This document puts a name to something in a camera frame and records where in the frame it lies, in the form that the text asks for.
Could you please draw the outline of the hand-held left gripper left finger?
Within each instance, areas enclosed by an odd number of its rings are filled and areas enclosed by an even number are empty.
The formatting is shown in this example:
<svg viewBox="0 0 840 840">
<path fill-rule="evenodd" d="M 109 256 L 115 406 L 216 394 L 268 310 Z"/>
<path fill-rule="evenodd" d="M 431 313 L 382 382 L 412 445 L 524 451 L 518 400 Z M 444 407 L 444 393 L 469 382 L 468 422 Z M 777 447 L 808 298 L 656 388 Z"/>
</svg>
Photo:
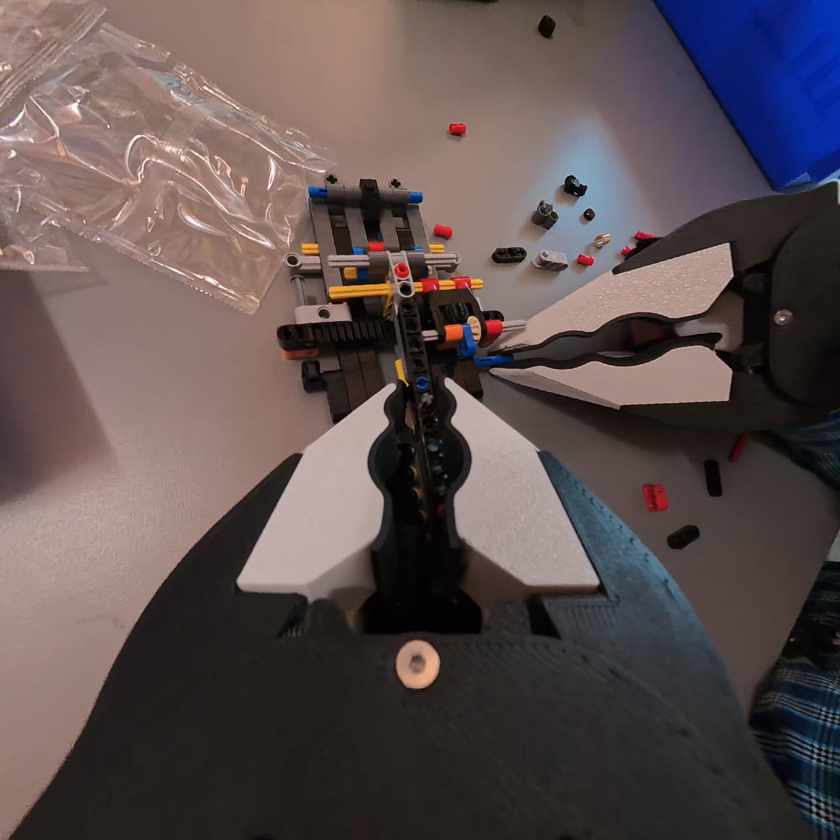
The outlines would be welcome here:
<svg viewBox="0 0 840 840">
<path fill-rule="evenodd" d="M 388 384 L 305 448 L 240 571 L 250 594 L 329 600 L 353 630 L 376 589 L 372 547 L 400 468 L 403 388 Z"/>
</svg>

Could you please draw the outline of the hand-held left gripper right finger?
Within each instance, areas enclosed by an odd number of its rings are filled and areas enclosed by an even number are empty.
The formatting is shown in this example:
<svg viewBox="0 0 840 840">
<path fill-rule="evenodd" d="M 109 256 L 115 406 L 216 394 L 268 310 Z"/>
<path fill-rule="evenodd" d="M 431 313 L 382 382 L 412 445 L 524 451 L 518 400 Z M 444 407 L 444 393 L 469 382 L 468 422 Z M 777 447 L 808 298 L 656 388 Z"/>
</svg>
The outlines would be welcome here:
<svg viewBox="0 0 840 840">
<path fill-rule="evenodd" d="M 538 448 L 458 385 L 450 418 L 469 453 L 454 495 L 465 570 L 460 589 L 488 622 L 498 604 L 590 596 L 601 581 Z"/>
</svg>

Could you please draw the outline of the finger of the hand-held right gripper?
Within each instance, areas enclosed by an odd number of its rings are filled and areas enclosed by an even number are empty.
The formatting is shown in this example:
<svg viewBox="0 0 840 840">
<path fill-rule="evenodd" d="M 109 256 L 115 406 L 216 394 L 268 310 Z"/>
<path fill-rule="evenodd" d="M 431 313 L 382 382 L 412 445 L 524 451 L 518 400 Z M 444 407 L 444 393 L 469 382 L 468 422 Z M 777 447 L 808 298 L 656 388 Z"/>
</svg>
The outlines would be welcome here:
<svg viewBox="0 0 840 840">
<path fill-rule="evenodd" d="M 618 274 L 607 272 L 533 315 L 496 349 L 537 349 L 558 337 L 593 335 L 631 317 L 692 319 L 711 308 L 733 274 L 729 243 Z"/>
<path fill-rule="evenodd" d="M 612 409 L 726 403 L 731 366 L 718 353 L 722 333 L 695 333 L 636 355 L 589 353 L 578 361 L 525 360 L 490 368 L 498 379 Z"/>
</svg>

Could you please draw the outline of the multicoloured lego assembly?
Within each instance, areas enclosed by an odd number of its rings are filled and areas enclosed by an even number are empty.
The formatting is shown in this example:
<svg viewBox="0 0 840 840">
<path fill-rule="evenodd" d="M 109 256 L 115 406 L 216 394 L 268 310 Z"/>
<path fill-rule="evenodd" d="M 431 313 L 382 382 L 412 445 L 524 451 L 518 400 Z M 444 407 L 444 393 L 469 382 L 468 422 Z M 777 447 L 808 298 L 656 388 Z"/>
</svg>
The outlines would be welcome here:
<svg viewBox="0 0 840 840">
<path fill-rule="evenodd" d="M 326 300 L 298 308 L 277 331 L 284 356 L 301 363 L 304 390 L 326 393 L 335 425 L 385 385 L 403 388 L 404 415 L 393 414 L 400 468 L 371 551 L 380 593 L 459 588 L 454 495 L 469 453 L 449 422 L 455 401 L 445 379 L 481 402 L 475 353 L 508 326 L 486 317 L 478 281 L 456 275 L 460 258 L 428 242 L 423 199 L 397 180 L 345 185 L 328 174 L 311 187 L 314 243 L 286 262 L 301 294 L 314 276 Z"/>
</svg>

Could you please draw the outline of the person's right forearm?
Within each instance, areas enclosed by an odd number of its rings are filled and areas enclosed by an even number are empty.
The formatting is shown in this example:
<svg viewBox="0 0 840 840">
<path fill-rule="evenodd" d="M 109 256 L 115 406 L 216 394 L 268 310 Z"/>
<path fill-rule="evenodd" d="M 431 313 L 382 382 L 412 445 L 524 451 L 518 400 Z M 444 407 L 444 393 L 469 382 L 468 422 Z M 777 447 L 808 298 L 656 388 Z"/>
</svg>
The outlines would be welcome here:
<svg viewBox="0 0 840 840">
<path fill-rule="evenodd" d="M 826 481 L 839 482 L 839 410 L 822 421 L 780 434 L 790 453 L 804 467 Z"/>
</svg>

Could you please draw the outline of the blue plastic bin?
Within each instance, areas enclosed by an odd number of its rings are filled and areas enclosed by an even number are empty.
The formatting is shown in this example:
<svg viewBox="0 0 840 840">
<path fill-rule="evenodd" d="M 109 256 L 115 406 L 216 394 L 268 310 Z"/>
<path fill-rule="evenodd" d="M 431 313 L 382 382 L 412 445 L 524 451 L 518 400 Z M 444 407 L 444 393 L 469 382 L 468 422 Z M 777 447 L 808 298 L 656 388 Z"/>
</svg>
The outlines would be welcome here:
<svg viewBox="0 0 840 840">
<path fill-rule="evenodd" d="M 838 1 L 656 1 L 773 189 L 838 177 Z"/>
</svg>

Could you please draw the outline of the blue plaid shirt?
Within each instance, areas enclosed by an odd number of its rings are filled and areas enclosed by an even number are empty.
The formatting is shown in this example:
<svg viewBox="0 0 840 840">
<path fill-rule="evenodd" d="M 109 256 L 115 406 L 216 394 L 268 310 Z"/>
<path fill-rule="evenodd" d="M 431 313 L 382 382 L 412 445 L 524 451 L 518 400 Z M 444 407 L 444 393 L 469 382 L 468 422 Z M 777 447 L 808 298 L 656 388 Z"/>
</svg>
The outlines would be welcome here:
<svg viewBox="0 0 840 840">
<path fill-rule="evenodd" d="M 817 838 L 839 838 L 839 562 L 817 575 L 749 719 Z"/>
</svg>

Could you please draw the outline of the clear plastic bag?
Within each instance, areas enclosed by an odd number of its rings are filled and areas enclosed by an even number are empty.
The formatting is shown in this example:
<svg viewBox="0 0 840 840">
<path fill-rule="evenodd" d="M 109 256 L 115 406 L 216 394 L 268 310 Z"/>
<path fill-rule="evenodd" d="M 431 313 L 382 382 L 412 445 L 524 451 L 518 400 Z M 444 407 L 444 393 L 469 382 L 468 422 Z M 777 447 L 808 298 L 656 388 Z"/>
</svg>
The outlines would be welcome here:
<svg viewBox="0 0 840 840">
<path fill-rule="evenodd" d="M 333 163 L 103 9 L 31 97 L 38 138 L 16 147 L 41 176 L 35 209 L 69 237 L 254 314 L 308 187 Z"/>
</svg>

